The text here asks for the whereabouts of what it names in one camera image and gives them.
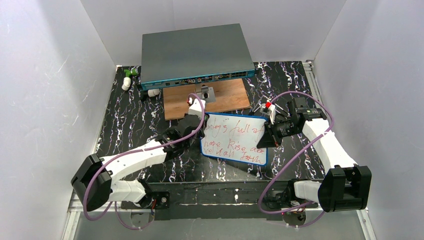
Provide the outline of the aluminium extrusion frame rail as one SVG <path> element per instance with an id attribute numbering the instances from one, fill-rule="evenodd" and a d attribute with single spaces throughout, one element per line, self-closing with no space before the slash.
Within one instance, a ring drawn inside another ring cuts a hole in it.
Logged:
<path id="1" fill-rule="evenodd" d="M 155 239 L 169 239 L 197 219 L 215 224 L 213 230 L 202 232 L 212 238 L 230 229 L 254 239 L 269 239 L 275 224 L 306 230 L 313 237 L 376 238 L 365 209 L 325 212 L 318 203 L 303 200 L 296 206 L 259 207 L 265 186 L 264 181 L 152 183 L 145 197 L 116 190 L 97 193 L 92 187 L 72 197 L 62 238 L 73 240 L 77 230 L 86 229 L 94 240 L 112 235 L 123 239 L 142 231 Z"/>

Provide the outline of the blue-framed small whiteboard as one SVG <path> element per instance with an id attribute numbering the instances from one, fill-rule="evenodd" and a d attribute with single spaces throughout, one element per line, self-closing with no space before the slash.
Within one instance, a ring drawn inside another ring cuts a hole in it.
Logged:
<path id="1" fill-rule="evenodd" d="M 264 166 L 268 150 L 257 147 L 265 133 L 264 117 L 208 113 L 200 152 L 210 158 Z"/>

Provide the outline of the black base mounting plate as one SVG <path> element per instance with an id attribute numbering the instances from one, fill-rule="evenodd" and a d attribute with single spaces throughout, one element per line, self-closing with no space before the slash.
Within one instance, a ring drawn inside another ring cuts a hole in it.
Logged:
<path id="1" fill-rule="evenodd" d="M 226 182 L 171 182 L 149 183 L 155 195 L 141 206 L 124 201 L 124 210 L 148 208 L 156 200 L 155 220 L 182 219 L 266 219 L 282 221 L 284 218 L 300 217 L 303 224 L 306 211 L 300 213 L 265 214 L 258 208 L 258 199 L 267 186 L 267 181 L 226 181 Z"/>

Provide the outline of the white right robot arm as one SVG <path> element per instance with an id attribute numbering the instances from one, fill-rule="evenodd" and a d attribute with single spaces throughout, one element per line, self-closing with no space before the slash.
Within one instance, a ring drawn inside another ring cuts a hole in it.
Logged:
<path id="1" fill-rule="evenodd" d="M 358 165 L 331 131 L 328 114 L 321 108 L 310 108 L 304 97 L 294 97 L 288 111 L 278 113 L 276 105 L 267 102 L 260 111 L 269 116 L 264 123 L 264 134 L 257 148 L 279 147 L 283 138 L 303 134 L 318 154 L 325 176 L 322 180 L 292 179 L 283 191 L 266 189 L 262 202 L 270 209 L 318 203 L 324 212 L 363 210 L 367 207 L 372 180 L 371 170 Z"/>

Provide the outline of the right aluminium side rail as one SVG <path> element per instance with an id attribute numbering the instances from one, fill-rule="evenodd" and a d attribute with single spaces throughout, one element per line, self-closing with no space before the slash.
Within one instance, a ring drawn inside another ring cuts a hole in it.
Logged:
<path id="1" fill-rule="evenodd" d="M 314 73 L 314 64 L 312 60 L 306 60 L 302 62 L 306 78 L 312 93 L 312 96 L 315 97 L 317 100 L 322 102 L 321 93 L 318 87 L 317 78 Z"/>

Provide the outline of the green and white pipe fitting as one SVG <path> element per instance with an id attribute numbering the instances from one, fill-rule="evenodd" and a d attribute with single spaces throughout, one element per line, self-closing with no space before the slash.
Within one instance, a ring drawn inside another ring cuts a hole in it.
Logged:
<path id="1" fill-rule="evenodd" d="M 131 78 L 133 76 L 138 76 L 140 74 L 137 67 L 134 67 L 131 69 L 124 69 L 123 71 L 125 73 L 126 78 Z"/>

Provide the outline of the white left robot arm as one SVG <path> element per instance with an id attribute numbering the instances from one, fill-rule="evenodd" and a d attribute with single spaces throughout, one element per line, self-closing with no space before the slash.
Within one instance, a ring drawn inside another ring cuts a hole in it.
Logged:
<path id="1" fill-rule="evenodd" d="M 70 183 L 86 212 L 108 202 L 133 202 L 146 208 L 160 195 L 144 180 L 125 180 L 136 171 L 178 158 L 186 151 L 202 126 L 201 117 L 187 114 L 176 126 L 135 149 L 113 156 L 87 156 Z"/>

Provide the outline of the white and black pipe fitting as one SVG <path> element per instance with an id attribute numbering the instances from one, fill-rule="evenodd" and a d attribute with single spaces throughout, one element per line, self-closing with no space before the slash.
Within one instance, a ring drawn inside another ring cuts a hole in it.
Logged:
<path id="1" fill-rule="evenodd" d="M 147 100 L 148 98 L 153 98 L 159 95 L 160 93 L 161 91 L 159 89 L 142 90 L 140 92 L 140 100 L 143 102 Z"/>

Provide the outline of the metal bracket with black knob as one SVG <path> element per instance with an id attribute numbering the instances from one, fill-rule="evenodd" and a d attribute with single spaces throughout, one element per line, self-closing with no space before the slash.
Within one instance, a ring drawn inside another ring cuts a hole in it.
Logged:
<path id="1" fill-rule="evenodd" d="M 195 93 L 207 104 L 216 102 L 214 88 L 205 84 L 196 84 Z"/>

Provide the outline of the brown wooden board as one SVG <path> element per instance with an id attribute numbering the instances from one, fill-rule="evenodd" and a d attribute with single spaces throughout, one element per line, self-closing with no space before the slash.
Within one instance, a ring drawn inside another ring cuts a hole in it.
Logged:
<path id="1" fill-rule="evenodd" d="M 241 78 L 215 81 L 205 84 L 214 90 L 215 101 L 208 102 L 206 112 L 223 113 L 235 110 L 249 109 L 244 82 Z M 168 120 L 181 119 L 188 112 L 187 98 L 190 93 L 196 92 L 194 84 L 167 87 L 163 89 L 164 117 Z"/>

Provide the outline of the white pipe elbow fitting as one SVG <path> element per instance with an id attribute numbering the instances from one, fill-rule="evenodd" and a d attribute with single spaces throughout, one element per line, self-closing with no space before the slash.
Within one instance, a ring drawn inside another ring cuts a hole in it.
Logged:
<path id="1" fill-rule="evenodd" d="M 128 91 L 132 85 L 132 79 L 130 77 L 125 77 L 122 82 L 122 90 Z"/>

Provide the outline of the grey network switch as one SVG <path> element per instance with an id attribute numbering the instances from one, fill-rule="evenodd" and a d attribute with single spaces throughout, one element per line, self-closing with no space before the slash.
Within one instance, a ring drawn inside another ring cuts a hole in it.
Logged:
<path id="1" fill-rule="evenodd" d="M 257 73 L 239 23 L 142 36 L 143 90 L 248 78 Z"/>

